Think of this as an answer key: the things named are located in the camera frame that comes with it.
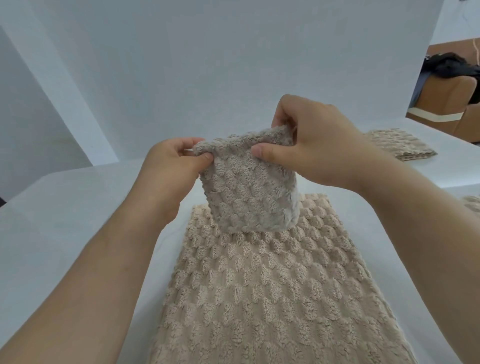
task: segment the right hand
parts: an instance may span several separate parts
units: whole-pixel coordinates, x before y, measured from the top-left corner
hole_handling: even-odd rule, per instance
[[[370,144],[333,105],[284,95],[272,127],[285,124],[297,133],[294,146],[259,143],[252,147],[252,154],[315,183],[355,191],[361,179],[368,179],[365,172],[373,162],[395,160]]]

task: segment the left hand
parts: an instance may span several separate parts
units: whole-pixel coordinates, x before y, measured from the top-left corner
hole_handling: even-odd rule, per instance
[[[213,162],[211,153],[195,157],[188,150],[202,140],[174,138],[155,144],[129,193],[158,212],[165,225],[177,216],[180,202],[193,188],[198,173]]]

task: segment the textured towel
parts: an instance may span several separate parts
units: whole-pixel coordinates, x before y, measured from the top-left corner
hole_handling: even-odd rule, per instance
[[[224,232],[283,231],[297,223],[295,172],[254,157],[250,148],[262,142],[293,144],[288,127],[280,126],[200,142],[193,149],[196,155],[215,157],[200,179],[213,219]]]
[[[480,196],[465,196],[462,198],[462,202],[480,218]]]
[[[377,147],[399,160],[425,159],[437,155],[420,139],[398,128],[370,130],[365,135]]]
[[[416,363],[325,195],[283,232],[220,233],[195,206],[149,364]]]

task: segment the forearm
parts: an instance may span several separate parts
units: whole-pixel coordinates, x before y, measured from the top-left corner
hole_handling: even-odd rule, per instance
[[[368,168],[358,192],[374,208],[445,338],[464,363],[476,363],[480,221],[401,162],[379,160]]]
[[[155,208],[127,197],[0,351],[0,363],[115,363],[164,226]]]

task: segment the white stripe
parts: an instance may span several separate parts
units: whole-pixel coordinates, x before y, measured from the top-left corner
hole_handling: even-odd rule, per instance
[[[456,121],[460,120],[463,116],[463,112],[457,114],[448,114],[448,115],[437,115],[429,111],[425,111],[419,108],[409,108],[407,110],[410,114],[418,116],[432,122],[447,122],[447,121]]]

